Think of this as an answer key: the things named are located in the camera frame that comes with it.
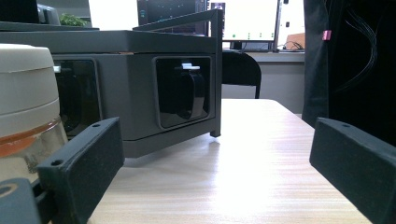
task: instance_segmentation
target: desk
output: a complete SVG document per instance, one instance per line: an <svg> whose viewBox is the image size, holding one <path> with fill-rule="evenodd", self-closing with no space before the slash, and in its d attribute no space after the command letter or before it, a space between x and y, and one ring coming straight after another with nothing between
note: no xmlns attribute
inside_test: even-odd
<svg viewBox="0 0 396 224"><path fill-rule="evenodd" d="M370 223L309 163L314 130L271 100L222 100L208 134L127 159L90 222Z"/></svg>

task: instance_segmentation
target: office chair backrest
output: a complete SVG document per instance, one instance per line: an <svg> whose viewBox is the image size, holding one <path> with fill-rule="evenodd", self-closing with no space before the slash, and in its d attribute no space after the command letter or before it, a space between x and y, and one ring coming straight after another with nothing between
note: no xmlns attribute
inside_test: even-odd
<svg viewBox="0 0 396 224"><path fill-rule="evenodd" d="M262 70L251 56L237 50L222 52L222 84L255 86L255 99L260 98Z"/></svg>

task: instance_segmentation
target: black rectangular block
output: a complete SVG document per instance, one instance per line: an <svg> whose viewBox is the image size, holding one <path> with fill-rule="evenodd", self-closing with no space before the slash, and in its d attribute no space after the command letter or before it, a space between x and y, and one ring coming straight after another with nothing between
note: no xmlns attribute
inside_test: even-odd
<svg viewBox="0 0 396 224"><path fill-rule="evenodd" d="M310 162L373 223L396 223L396 147L318 119Z"/></svg>
<svg viewBox="0 0 396 224"><path fill-rule="evenodd" d="M86 223L123 163L119 119L94 123L40 163L40 184L58 206L52 222Z"/></svg>

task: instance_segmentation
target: computer monitor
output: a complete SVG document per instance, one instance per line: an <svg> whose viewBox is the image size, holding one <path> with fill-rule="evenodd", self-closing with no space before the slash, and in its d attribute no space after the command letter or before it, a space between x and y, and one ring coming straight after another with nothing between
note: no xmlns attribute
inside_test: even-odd
<svg viewBox="0 0 396 224"><path fill-rule="evenodd" d="M279 0L210 0L224 11L223 42L232 49L276 49Z"/></svg>
<svg viewBox="0 0 396 224"><path fill-rule="evenodd" d="M207 10L207 0L137 0L137 15L139 25L156 21L164 21L175 17ZM162 32L207 35L205 22L178 26Z"/></svg>
<svg viewBox="0 0 396 224"><path fill-rule="evenodd" d="M0 21L38 23L36 0L1 0Z"/></svg>

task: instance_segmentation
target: gray machine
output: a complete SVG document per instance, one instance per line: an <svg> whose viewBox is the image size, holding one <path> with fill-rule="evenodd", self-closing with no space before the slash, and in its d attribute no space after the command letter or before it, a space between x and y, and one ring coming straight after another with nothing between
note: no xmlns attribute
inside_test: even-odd
<svg viewBox="0 0 396 224"><path fill-rule="evenodd" d="M125 157L210 133L220 135L222 12L132 31L2 32L0 42L49 48L70 137L120 117ZM210 21L212 36L152 32Z"/></svg>

